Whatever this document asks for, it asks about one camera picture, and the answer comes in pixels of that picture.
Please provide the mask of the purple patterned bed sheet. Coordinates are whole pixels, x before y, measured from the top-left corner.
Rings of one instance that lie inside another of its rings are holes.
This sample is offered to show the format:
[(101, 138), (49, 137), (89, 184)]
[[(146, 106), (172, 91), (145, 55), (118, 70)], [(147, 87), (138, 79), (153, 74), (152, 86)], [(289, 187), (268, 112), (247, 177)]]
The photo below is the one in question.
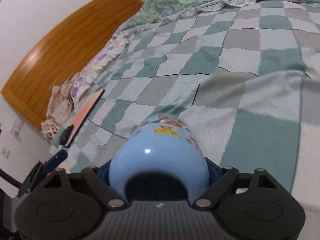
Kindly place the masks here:
[(125, 49), (129, 35), (112, 35), (104, 48), (88, 64), (72, 77), (71, 98), (77, 105), (86, 95), (92, 83)]

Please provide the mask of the black computer mouse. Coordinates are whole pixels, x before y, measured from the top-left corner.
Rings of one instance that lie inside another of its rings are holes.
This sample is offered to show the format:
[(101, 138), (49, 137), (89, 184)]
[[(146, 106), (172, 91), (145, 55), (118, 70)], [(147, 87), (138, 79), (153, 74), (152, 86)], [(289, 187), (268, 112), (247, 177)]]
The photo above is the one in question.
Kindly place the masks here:
[(65, 145), (71, 136), (74, 126), (68, 126), (60, 135), (59, 145)]

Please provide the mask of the light blue cartoon sticker cup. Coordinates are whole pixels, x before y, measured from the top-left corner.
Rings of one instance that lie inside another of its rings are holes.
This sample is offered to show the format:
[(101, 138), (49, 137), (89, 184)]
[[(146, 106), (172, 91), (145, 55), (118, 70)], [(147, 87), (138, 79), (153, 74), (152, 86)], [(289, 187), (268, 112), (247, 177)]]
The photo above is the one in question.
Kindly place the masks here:
[(119, 196), (129, 199), (129, 184), (147, 175), (173, 179), (194, 202), (209, 186), (201, 148), (185, 122), (170, 114), (146, 118), (115, 153), (108, 173)]

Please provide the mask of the wooden headboard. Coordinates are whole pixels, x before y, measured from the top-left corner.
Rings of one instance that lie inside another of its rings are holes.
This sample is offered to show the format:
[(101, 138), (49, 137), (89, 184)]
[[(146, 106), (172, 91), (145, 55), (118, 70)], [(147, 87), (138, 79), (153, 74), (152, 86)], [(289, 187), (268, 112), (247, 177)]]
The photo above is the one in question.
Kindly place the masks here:
[(3, 98), (41, 129), (52, 87), (82, 70), (142, 5), (142, 0), (92, 0), (72, 13), (24, 57), (1, 90)]

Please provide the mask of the white wall switch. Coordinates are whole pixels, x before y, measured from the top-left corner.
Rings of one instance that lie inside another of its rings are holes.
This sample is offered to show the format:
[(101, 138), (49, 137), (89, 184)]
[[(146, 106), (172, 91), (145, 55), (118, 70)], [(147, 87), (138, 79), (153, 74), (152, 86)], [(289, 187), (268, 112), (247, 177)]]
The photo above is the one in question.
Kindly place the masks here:
[(3, 156), (5, 159), (8, 159), (9, 154), (10, 154), (10, 151), (9, 151), (7, 148), (2, 147), (2, 149), (1, 149), (1, 156)]

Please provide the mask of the green checkered bed blanket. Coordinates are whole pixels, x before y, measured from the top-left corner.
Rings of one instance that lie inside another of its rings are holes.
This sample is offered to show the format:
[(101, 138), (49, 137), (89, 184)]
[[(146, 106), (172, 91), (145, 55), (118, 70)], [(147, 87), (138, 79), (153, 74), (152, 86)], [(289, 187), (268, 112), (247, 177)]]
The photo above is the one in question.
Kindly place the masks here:
[(211, 161), (263, 167), (319, 204), (319, 3), (266, 0), (199, 12), (136, 36), (93, 81), (104, 94), (68, 150), (109, 161), (152, 113), (185, 121)]

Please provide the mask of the floral pillow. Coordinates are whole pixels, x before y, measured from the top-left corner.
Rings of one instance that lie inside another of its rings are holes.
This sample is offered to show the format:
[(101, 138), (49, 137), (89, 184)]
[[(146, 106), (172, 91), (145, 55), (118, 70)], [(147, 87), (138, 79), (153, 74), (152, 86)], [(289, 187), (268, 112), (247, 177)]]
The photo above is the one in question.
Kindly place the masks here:
[(53, 86), (49, 99), (46, 119), (41, 122), (41, 133), (43, 138), (51, 144), (57, 135), (59, 127), (74, 109), (71, 97), (72, 81), (66, 81), (60, 86)]

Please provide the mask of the white wall socket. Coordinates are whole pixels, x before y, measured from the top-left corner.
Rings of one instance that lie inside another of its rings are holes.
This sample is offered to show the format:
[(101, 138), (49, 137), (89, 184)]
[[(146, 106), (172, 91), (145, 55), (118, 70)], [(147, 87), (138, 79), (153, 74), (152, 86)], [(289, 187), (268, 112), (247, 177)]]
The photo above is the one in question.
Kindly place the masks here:
[(20, 140), (20, 131), (24, 125), (24, 120), (21, 118), (16, 118), (14, 121), (10, 133), (17, 139)]

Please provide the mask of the pink notebook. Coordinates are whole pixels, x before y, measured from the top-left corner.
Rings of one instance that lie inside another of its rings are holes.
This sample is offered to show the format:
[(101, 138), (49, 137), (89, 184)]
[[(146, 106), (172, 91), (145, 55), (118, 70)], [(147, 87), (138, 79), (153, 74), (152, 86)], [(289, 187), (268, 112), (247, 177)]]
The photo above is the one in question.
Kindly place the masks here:
[(81, 105), (80, 109), (77, 111), (75, 116), (72, 118), (70, 126), (73, 125), (73, 131), (71, 133), (71, 136), (69, 137), (69, 140), (65, 145), (65, 147), (69, 147), (71, 142), (73, 141), (73, 138), (76, 136), (78, 130), (80, 129), (82, 123), (85, 121), (86, 117), (92, 110), (92, 108), (95, 106), (97, 101), (100, 99), (102, 94), (104, 93), (104, 90), (101, 89), (91, 95), (88, 96), (88, 98), (84, 101), (84, 103)]

